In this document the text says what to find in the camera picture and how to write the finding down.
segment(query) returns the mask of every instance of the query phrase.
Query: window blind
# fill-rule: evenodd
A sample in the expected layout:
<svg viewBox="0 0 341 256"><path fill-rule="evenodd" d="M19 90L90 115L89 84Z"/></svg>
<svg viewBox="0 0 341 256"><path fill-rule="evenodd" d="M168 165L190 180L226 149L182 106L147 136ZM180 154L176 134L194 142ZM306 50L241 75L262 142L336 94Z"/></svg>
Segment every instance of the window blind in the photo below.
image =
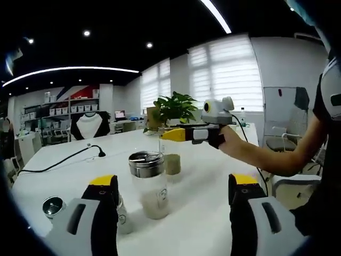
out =
<svg viewBox="0 0 341 256"><path fill-rule="evenodd" d="M142 72L140 103L141 114L149 107L154 107L154 101L160 95L171 96L171 69L169 59L150 67Z"/></svg>
<svg viewBox="0 0 341 256"><path fill-rule="evenodd" d="M263 111L261 76L251 41L238 35L190 49L191 94L206 99L230 96L234 109Z"/></svg>

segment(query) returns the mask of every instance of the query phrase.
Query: ceiling light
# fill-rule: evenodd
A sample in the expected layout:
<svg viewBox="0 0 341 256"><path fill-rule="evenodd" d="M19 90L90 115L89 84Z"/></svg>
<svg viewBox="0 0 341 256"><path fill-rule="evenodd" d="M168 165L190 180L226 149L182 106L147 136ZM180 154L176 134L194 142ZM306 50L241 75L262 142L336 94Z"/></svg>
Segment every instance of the ceiling light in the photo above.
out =
<svg viewBox="0 0 341 256"><path fill-rule="evenodd" d="M86 36L86 37L89 36L90 35L90 31L89 30L84 30L83 35Z"/></svg>
<svg viewBox="0 0 341 256"><path fill-rule="evenodd" d="M114 70L114 71L123 71L123 72L130 72L130 73L139 73L139 71L137 70L130 70L130 69L124 69L124 68L107 68L107 67L61 67L61 68L49 68L49 69L44 69L44 70L39 70L39 71L35 71L32 73L28 73L22 76L18 76L12 80L9 80L8 82L4 83L2 85L2 87L5 87L6 85L13 83L19 79L28 77L28 76L32 76L32 75L37 75L40 73L45 73L45 72L51 72L51 71L58 71L58 70L68 70L68 69L101 69L101 70Z"/></svg>
<svg viewBox="0 0 341 256"><path fill-rule="evenodd" d="M216 18L216 20L219 22L220 26L225 30L226 34L231 33L231 29L229 28L229 25L226 23L222 15L219 13L218 9L213 5L213 3L210 0L200 0L202 3L206 6L206 8L209 9L209 11L212 13L212 15Z"/></svg>

